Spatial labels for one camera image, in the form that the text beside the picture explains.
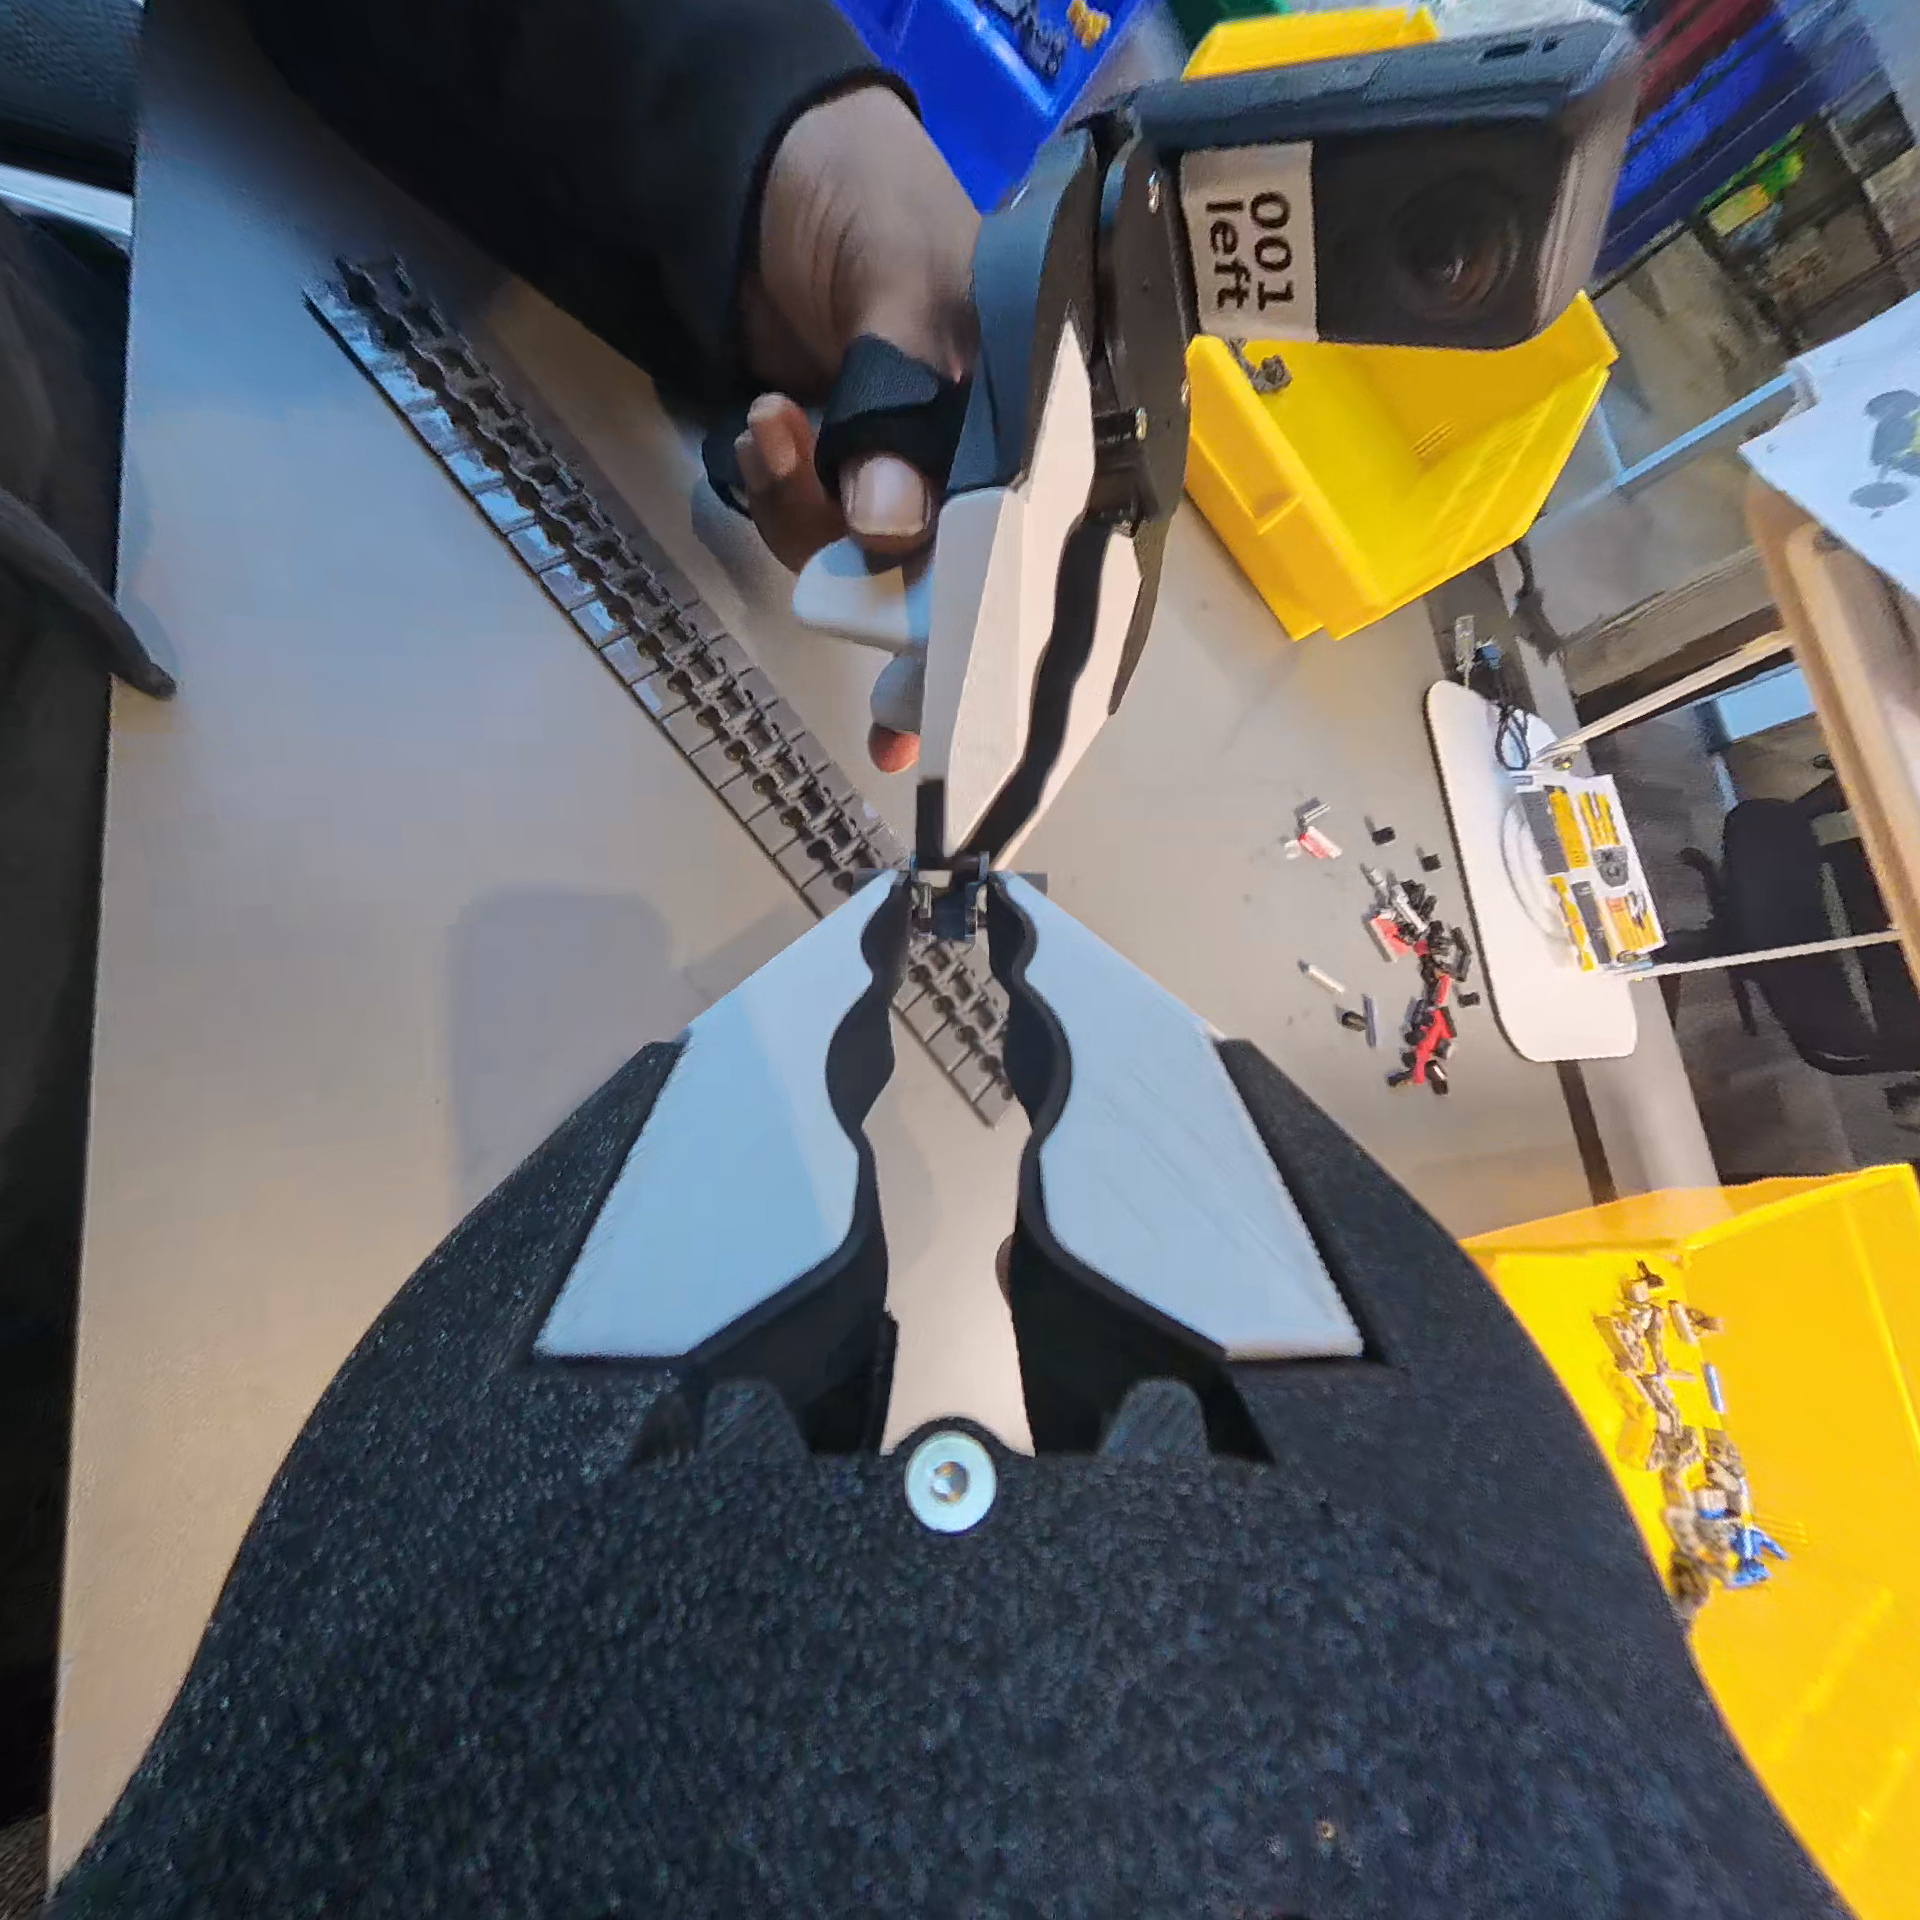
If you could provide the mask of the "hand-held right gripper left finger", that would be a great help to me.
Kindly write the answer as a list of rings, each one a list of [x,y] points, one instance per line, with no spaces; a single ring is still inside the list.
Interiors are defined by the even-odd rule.
[[[880,874],[689,1024],[538,1357],[662,1370],[694,1402],[762,1383],[809,1450],[877,1450],[896,1322],[868,1119],[907,933],[907,879]]]

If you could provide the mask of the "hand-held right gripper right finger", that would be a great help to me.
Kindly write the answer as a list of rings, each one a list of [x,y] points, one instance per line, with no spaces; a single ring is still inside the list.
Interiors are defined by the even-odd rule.
[[[1003,1063],[1028,1136],[1005,1298],[1040,1453],[1092,1453],[1152,1383],[1261,1453],[1238,1370],[1364,1337],[1213,1027],[1026,879],[987,888]]]

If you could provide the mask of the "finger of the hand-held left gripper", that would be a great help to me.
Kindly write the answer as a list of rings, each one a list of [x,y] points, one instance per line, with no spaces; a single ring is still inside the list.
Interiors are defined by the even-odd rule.
[[[1011,867],[1060,799],[1102,721],[1076,693],[1108,666],[1102,628],[1107,528],[1092,536],[1092,586],[1072,607],[1060,741],[1035,699],[1051,645],[1062,562],[1084,528],[1098,471],[1096,404],[1081,327],[1066,323],[1030,463],[1005,488],[948,493],[930,561],[920,732],[917,863],[948,869],[985,855]]]
[[[1132,538],[1104,523],[1070,536],[1016,771],[992,800],[994,857],[1021,849],[1108,725],[1141,587]]]

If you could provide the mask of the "grey track link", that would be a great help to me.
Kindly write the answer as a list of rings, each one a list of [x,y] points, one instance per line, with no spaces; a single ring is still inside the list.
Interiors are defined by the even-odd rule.
[[[913,852],[896,885],[907,943],[972,945],[987,917],[992,879],[990,852]]]

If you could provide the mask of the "person's left forearm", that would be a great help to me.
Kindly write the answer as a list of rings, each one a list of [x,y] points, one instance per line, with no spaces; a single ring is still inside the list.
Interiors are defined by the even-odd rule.
[[[762,192],[814,107],[920,105],[827,3],[248,3],[362,161],[686,400],[744,391]]]

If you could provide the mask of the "light grey desk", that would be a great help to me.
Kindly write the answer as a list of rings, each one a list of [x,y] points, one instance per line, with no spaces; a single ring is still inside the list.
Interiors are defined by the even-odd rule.
[[[643,373],[395,195],[227,4],[141,32],[118,589],[176,676],[112,699],[50,1880],[168,1715],[238,1545],[395,1288],[614,1068],[773,957],[801,893],[318,324],[398,256],[876,809],[877,659],[814,635]],[[1104,943],[1260,1044],[1456,1236],[1710,1177],[1491,1020],[1450,1097],[1386,1087],[1304,961],[1378,971],[1304,800],[1446,828],[1425,609],[1290,643],[1181,506],[1121,719],[1028,857]]]

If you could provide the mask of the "person's left hand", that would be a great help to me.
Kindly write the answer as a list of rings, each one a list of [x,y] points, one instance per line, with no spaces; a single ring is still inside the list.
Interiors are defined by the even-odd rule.
[[[876,562],[930,543],[941,476],[877,449],[827,488],[814,420],[862,338],[948,380],[969,371],[977,232],[969,195],[892,88],[845,89],[785,132],[737,301],[755,397],[734,442],[750,516],[781,567],[842,539]]]

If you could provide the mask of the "yellow plastic bin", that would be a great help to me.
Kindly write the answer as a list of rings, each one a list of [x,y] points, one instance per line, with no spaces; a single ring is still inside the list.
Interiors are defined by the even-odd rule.
[[[1609,17],[1451,36],[1422,9],[1410,24],[1386,8],[1243,18],[1212,31],[1184,75],[1412,42],[1531,42],[1589,20],[1630,36],[1628,139],[1640,49]],[[1585,293],[1593,265],[1557,323],[1502,353],[1249,343],[1288,361],[1275,397],[1253,393],[1228,343],[1192,338],[1189,493],[1292,639],[1352,635],[1524,536],[1616,361]]]
[[[1730,1428],[1787,1562],[1682,1632],[1749,1768],[1849,1911],[1916,1915],[1913,1168],[1656,1191],[1489,1233],[1468,1253],[1577,1405],[1649,1557],[1651,1503],[1616,1466],[1622,1408],[1595,1316],[1636,1257],[1723,1316]]]

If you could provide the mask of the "rack of coloured storage bins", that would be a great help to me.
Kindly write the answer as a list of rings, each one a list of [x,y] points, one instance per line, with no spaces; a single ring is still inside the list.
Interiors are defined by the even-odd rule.
[[[1684,225],[1818,107],[1849,9],[1827,3],[1619,4],[1640,36],[1640,107],[1590,287]]]

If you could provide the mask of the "cluster of small brick parts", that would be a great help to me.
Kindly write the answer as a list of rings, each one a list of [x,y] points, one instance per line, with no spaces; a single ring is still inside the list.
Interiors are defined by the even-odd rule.
[[[1352,992],[1336,973],[1310,957],[1296,961],[1296,973],[1336,1001],[1336,1021],[1361,1035],[1369,1050],[1394,1050],[1394,1063],[1382,1083],[1393,1090],[1422,1089],[1430,1097],[1450,1097],[1458,1044],[1458,1015],[1478,1003],[1472,988],[1476,951],[1470,933],[1451,921],[1429,879],[1443,872],[1443,859],[1414,849],[1414,874],[1403,879],[1393,869],[1363,863],[1358,867],[1366,893],[1361,928],[1378,957],[1410,969],[1398,1024],[1388,1027],[1381,1001],[1366,992]]]

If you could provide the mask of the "white base board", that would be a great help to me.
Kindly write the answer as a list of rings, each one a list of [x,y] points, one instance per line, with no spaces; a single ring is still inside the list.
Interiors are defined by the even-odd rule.
[[[1553,729],[1524,709],[1441,680],[1425,701],[1430,755],[1468,891],[1484,992],[1496,1021],[1530,1063],[1593,1063],[1630,1056],[1642,1035],[1633,978],[1585,973],[1544,931],[1546,890],[1522,875],[1508,809],[1524,772],[1597,778],[1550,759]]]

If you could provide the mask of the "building instruction booklet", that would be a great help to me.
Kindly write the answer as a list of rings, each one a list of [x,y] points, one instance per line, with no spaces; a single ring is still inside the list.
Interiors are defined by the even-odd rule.
[[[1794,408],[1740,447],[1752,473],[1885,575],[1916,580],[1917,296],[1790,367]]]

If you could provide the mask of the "blue plastic bin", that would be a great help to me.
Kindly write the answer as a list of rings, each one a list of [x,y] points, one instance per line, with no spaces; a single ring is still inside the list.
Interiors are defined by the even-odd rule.
[[[920,101],[972,203],[997,211],[1137,39],[1146,3],[842,3]]]

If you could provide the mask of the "yellow black printed sheet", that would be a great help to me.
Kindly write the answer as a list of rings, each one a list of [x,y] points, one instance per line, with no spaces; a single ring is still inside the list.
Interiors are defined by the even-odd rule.
[[[1539,875],[1544,931],[1585,973],[1644,969],[1665,925],[1611,775],[1524,772],[1508,823],[1522,875]]]

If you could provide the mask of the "wooden booklet stand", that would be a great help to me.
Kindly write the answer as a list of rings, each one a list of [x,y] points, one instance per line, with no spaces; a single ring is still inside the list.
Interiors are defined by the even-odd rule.
[[[1531,755],[1571,764],[1600,739],[1667,709],[1794,666],[1808,685],[1832,768],[1888,912],[1888,928],[1824,945],[1763,948],[1740,965],[1898,945],[1917,965],[1917,612],[1916,597],[1824,531],[1786,493],[1744,484],[1749,545],[1669,592],[1577,634],[1561,663],[1628,653],[1604,690],[1611,709]]]

